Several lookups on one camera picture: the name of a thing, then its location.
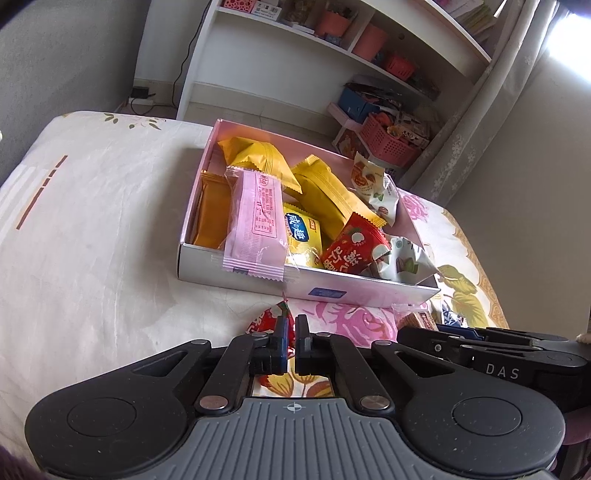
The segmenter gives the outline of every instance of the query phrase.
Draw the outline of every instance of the small red wrapper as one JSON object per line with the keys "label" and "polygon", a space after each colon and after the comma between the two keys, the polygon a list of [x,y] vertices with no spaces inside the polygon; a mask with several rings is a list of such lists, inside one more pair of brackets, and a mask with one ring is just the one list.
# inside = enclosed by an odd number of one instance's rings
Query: small red wrapper
{"label": "small red wrapper", "polygon": [[287,317],[287,356],[291,358],[296,352],[296,323],[293,316],[291,315],[289,307],[287,306],[287,300],[281,301],[277,305],[273,305],[272,307],[266,309],[257,317],[256,320],[251,322],[251,324],[246,329],[246,332],[273,333],[277,317],[281,315]]}
{"label": "small red wrapper", "polygon": [[359,275],[374,260],[390,252],[382,231],[353,212],[339,236],[321,255],[326,270]]}

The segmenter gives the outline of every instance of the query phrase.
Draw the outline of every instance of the screw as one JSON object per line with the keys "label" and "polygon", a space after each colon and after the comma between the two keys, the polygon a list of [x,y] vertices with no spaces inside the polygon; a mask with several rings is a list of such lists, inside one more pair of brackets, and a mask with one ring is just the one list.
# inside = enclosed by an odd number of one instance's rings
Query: screw
{"label": "screw", "polygon": [[199,405],[206,410],[221,410],[228,405],[228,399],[221,395],[205,395]]}
{"label": "screw", "polygon": [[390,401],[382,395],[367,395],[360,403],[367,410],[383,410],[390,406]]}

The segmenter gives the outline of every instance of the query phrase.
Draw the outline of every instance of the pink snack wrapper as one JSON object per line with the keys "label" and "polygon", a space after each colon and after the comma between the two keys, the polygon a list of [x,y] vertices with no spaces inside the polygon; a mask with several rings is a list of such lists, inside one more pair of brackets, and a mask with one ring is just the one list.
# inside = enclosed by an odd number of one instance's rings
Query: pink snack wrapper
{"label": "pink snack wrapper", "polygon": [[264,173],[229,168],[237,177],[222,265],[253,277],[283,280],[288,252],[281,182]]}

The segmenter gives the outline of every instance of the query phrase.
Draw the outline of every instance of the pink box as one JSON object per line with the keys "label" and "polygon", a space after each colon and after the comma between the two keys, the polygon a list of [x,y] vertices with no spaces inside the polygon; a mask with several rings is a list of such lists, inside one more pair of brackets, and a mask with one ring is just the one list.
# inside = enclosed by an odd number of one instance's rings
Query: pink box
{"label": "pink box", "polygon": [[[215,287],[277,296],[285,295],[288,298],[348,303],[368,307],[389,307],[395,303],[420,304],[439,292],[434,277],[429,277],[420,285],[411,286],[318,268],[293,267],[292,265],[285,266],[283,281],[249,277],[223,270],[223,250],[198,247],[193,245],[191,241],[196,233],[196,216],[201,198],[200,173],[203,170],[217,174],[224,173],[226,163],[217,142],[232,137],[246,137],[270,142],[283,154],[290,166],[301,162],[308,155],[317,155],[330,166],[332,172],[340,178],[345,186],[352,187],[350,173],[353,160],[349,158],[258,128],[217,120],[203,151],[185,214],[178,246],[177,273],[179,279]],[[416,244],[422,245],[403,202],[398,202],[396,216],[394,226],[386,226],[384,231],[390,235],[405,236]]]}

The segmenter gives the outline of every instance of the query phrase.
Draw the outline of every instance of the curtain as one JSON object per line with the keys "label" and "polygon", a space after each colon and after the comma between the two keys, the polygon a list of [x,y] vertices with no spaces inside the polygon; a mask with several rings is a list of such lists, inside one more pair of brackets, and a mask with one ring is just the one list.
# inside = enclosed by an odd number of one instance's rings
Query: curtain
{"label": "curtain", "polygon": [[400,179],[401,188],[447,205],[515,105],[545,49],[551,22],[566,12],[556,0],[513,0],[508,8],[490,65]]}

